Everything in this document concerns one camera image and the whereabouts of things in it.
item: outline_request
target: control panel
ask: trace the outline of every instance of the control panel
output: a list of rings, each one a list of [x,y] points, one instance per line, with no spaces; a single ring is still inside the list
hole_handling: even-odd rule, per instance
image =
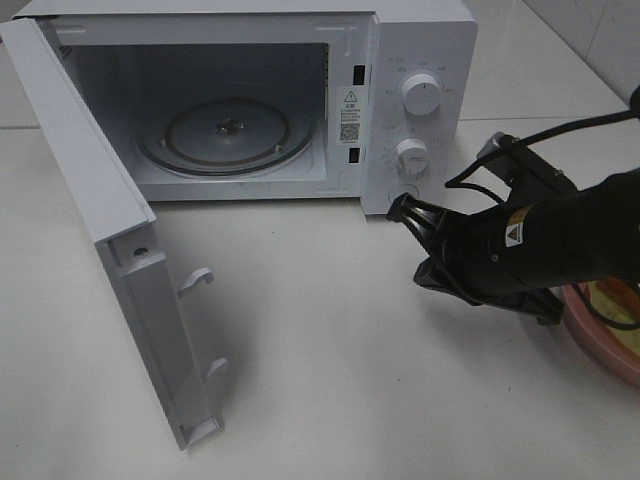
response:
[[[472,20],[380,27],[362,188],[367,214],[386,213],[404,192],[441,200],[477,32]]]

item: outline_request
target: open microwave door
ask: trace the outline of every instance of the open microwave door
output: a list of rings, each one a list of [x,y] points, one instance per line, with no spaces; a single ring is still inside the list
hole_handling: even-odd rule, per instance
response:
[[[4,23],[0,35],[184,449],[221,427],[210,394],[226,360],[198,367],[178,305],[212,273],[197,270],[174,288],[155,215],[61,64],[65,47],[55,51],[32,19]]]

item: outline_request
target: white knob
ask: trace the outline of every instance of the white knob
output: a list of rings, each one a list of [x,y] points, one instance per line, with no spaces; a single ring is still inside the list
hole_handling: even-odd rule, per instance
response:
[[[427,145],[418,138],[402,140],[396,147],[398,168],[407,175],[416,175],[429,165]]]
[[[416,73],[402,85],[402,102],[413,115],[433,112],[442,97],[442,83],[435,73]]]

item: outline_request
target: microwave oven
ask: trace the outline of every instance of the microwave oven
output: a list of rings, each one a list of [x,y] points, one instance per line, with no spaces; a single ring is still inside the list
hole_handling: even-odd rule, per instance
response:
[[[197,364],[179,303],[213,273],[174,287],[148,202],[437,202],[476,32],[460,0],[34,0],[0,25],[180,448],[221,428],[233,359]]]

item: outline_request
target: warning label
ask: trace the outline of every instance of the warning label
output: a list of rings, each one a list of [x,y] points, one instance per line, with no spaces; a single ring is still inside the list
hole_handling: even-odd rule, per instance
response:
[[[338,145],[358,145],[363,142],[363,123],[367,111],[367,90],[362,85],[338,89]]]
[[[507,222],[507,228],[504,232],[504,244],[506,247],[515,247],[516,245],[522,245],[524,243],[524,217],[527,216],[527,212],[531,207],[521,208],[516,210],[509,221]]]

